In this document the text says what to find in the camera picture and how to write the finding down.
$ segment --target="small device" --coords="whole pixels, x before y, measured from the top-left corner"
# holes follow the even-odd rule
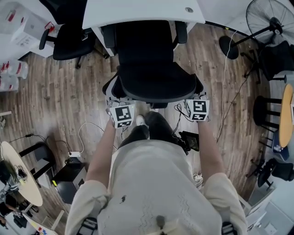
[[[179,132],[181,140],[185,143],[185,151],[190,151],[191,149],[199,151],[199,135],[187,131]]]
[[[68,152],[68,156],[69,157],[81,157],[81,153],[80,152]]]
[[[209,113],[208,100],[185,100],[185,109],[190,120],[206,121]]]
[[[24,172],[23,168],[21,166],[15,166],[15,172],[17,174],[17,178],[25,183],[27,174]]]
[[[128,127],[133,123],[135,104],[111,107],[109,110],[115,128]]]

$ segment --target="white cardboard box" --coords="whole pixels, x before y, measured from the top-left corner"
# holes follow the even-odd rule
[[[39,50],[40,40],[47,23],[46,20],[31,13],[19,29],[12,35],[11,43],[20,47],[29,48],[32,52],[43,57],[51,56],[54,49],[53,43],[48,42],[43,50]]]

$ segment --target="fan base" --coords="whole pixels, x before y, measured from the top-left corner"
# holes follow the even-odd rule
[[[235,43],[234,40],[231,41],[231,38],[228,36],[220,37],[219,39],[220,49],[222,53],[225,54],[225,56],[228,55],[229,59],[235,60],[239,56],[239,49],[237,46],[234,46],[234,47],[231,47],[229,51],[230,42],[231,42],[231,45]]]

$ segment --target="black box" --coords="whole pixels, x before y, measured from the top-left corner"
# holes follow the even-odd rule
[[[67,204],[72,204],[74,195],[85,182],[87,171],[82,163],[65,165],[52,179],[52,182]]]

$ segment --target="standing fan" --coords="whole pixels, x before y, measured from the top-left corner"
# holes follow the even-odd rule
[[[231,41],[228,36],[219,40],[220,49],[228,58],[239,56],[237,45],[255,37],[264,45],[278,45],[283,41],[294,44],[294,15],[282,3],[276,0],[253,0],[246,10],[246,20],[251,35],[238,41]]]

